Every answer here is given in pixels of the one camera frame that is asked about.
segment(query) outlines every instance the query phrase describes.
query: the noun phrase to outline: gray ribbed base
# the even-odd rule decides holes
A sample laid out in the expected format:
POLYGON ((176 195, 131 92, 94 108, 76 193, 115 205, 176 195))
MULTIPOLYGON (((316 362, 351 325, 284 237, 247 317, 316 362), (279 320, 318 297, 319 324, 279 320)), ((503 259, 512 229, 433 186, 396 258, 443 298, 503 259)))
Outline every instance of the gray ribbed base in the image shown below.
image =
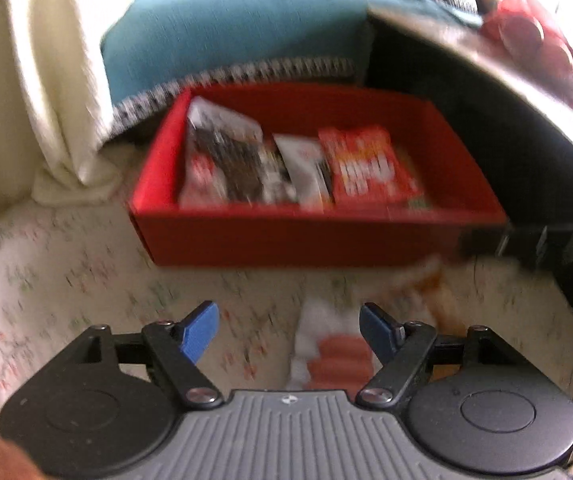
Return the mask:
MULTIPOLYGON (((393 480, 474 478, 417 450, 390 413, 344 392, 235 392, 186 415, 159 453, 116 480, 393 480)), ((567 479, 562 471, 542 480, 567 479)))

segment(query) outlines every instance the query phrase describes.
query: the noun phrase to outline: white cloth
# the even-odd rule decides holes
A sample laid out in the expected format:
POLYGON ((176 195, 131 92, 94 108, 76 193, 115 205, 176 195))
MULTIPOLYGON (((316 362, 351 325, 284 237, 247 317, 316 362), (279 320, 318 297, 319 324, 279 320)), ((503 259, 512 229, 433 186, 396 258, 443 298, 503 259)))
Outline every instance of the white cloth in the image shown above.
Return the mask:
MULTIPOLYGON (((317 355, 317 341, 358 333, 364 291, 388 290, 417 275, 415 267, 156 267, 123 205, 137 176, 137 168, 127 172, 102 205, 49 208, 28 200, 0 218, 0 409, 90 324, 133 332, 156 319, 181 319, 205 299, 220 306, 220 330, 200 369, 224 394, 280 390, 289 380, 291 351, 307 360, 317 355)), ((488 259, 447 268, 445 281, 464 325, 492 327, 573 394, 573 311, 550 276, 488 259)), ((135 368, 129 372, 142 372, 135 368)))
POLYGON ((108 198, 125 153, 98 155, 112 122, 103 34, 133 0, 0 0, 0 213, 32 192, 108 198))

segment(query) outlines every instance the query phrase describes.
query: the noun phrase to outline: metal screw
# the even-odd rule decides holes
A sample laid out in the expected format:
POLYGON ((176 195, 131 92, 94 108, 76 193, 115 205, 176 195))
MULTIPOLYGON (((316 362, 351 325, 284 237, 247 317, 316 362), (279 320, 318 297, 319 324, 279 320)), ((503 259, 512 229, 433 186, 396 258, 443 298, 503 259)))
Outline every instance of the metal screw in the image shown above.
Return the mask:
POLYGON ((393 394, 386 388, 367 388, 360 392, 360 399, 369 406, 383 406, 393 400, 393 394))
POLYGON ((194 404, 210 404, 218 398, 217 392, 211 388, 191 388, 186 392, 186 399, 194 404))

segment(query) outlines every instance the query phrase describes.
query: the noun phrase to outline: red packaging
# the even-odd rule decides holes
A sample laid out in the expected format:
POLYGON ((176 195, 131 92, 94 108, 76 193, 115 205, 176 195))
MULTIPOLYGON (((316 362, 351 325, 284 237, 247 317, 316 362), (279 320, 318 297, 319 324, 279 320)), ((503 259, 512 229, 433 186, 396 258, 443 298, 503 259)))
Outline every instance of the red packaging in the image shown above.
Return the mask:
POLYGON ((333 172, 333 199, 337 206, 408 202, 423 193, 397 159, 391 136, 381 126, 348 132, 319 131, 333 172))

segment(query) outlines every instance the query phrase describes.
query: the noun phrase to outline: floral fabric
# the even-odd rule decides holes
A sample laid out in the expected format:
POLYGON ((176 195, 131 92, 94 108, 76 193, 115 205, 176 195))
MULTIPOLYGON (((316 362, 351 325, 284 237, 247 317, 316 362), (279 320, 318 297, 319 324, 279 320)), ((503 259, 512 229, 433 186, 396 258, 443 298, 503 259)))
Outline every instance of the floral fabric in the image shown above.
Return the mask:
MULTIPOLYGON (((284 388, 304 298, 356 307, 356 287, 396 272, 159 268, 124 208, 129 190, 127 183, 99 206, 26 202, 0 220, 0 408, 90 324, 135 332, 156 319, 181 319, 207 299, 217 301, 221 320, 202 371, 223 392, 284 388)), ((492 326, 573 392, 573 313, 553 280, 495 260, 450 269, 447 279, 464 323, 492 326)))

